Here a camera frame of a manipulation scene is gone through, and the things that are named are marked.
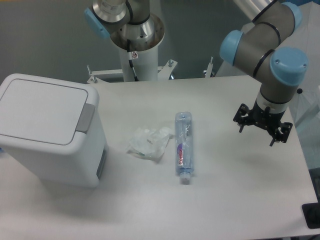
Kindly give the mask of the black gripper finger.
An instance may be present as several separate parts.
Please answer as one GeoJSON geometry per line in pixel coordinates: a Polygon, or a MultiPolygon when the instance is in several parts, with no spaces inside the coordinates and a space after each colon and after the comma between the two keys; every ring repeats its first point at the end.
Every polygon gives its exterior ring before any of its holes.
{"type": "Polygon", "coordinates": [[[239,132],[241,133],[245,126],[252,126],[253,125],[253,116],[252,116],[252,110],[249,109],[247,105],[242,103],[234,118],[233,121],[237,123],[239,126],[239,132]]]}
{"type": "Polygon", "coordinates": [[[272,137],[269,146],[272,147],[274,143],[286,143],[292,128],[293,124],[291,122],[279,122],[274,125],[267,125],[266,131],[272,137]]]}

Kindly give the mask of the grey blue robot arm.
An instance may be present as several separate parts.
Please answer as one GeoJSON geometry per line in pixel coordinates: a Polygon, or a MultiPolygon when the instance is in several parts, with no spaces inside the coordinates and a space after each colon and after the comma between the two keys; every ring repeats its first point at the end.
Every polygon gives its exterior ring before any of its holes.
{"type": "MultiPolygon", "coordinates": [[[[282,42],[302,22],[298,6],[277,0],[238,0],[236,5],[253,23],[248,32],[231,31],[222,41],[220,57],[261,87],[252,108],[242,104],[234,121],[240,128],[256,126],[273,143],[285,143],[293,125],[282,122],[289,102],[308,69],[306,54],[282,42]]],[[[158,46],[165,29],[150,11],[148,0],[95,0],[84,18],[97,36],[111,39],[120,53],[126,82],[158,81],[158,46]]]]}

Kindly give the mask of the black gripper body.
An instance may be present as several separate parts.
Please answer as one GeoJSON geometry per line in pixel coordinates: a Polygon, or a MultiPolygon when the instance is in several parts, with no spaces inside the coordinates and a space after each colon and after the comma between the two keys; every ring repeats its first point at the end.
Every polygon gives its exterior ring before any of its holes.
{"type": "Polygon", "coordinates": [[[281,122],[284,112],[271,113],[269,107],[262,109],[255,101],[253,108],[248,114],[247,123],[249,126],[254,125],[267,132],[276,132],[287,126],[286,122],[281,122]]]}

